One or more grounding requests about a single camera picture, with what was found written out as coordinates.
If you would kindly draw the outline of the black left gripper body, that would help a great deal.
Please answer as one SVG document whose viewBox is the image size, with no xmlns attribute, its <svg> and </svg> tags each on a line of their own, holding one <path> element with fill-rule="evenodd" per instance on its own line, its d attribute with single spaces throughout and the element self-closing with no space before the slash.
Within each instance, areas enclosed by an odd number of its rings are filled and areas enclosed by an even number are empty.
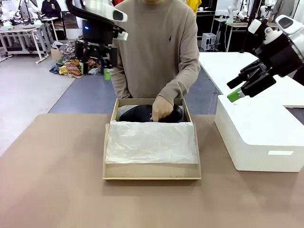
<svg viewBox="0 0 304 228">
<path fill-rule="evenodd" d="M 108 47 L 119 34 L 119 27 L 114 23 L 99 23 L 90 20 L 82 21 L 83 38 L 76 40 L 76 45 L 93 43 Z"/>
</svg>

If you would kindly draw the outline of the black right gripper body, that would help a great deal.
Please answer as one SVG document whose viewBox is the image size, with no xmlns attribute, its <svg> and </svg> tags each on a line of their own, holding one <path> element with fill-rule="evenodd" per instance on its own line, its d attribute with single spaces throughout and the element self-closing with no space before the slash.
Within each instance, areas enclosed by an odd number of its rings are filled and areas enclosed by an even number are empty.
<svg viewBox="0 0 304 228">
<path fill-rule="evenodd" d="M 304 66 L 303 57 L 285 34 L 268 44 L 263 43 L 254 53 L 271 75 L 284 77 Z"/>
</svg>

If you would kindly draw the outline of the person's left hand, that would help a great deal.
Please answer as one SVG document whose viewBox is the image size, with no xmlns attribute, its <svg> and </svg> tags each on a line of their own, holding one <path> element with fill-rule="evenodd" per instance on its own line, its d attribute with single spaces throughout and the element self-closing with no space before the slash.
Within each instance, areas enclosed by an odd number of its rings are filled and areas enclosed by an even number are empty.
<svg viewBox="0 0 304 228">
<path fill-rule="evenodd" d="M 170 115 L 173 111 L 173 105 L 162 96 L 157 96 L 152 104 L 152 121 L 158 122 L 162 118 Z"/>
</svg>

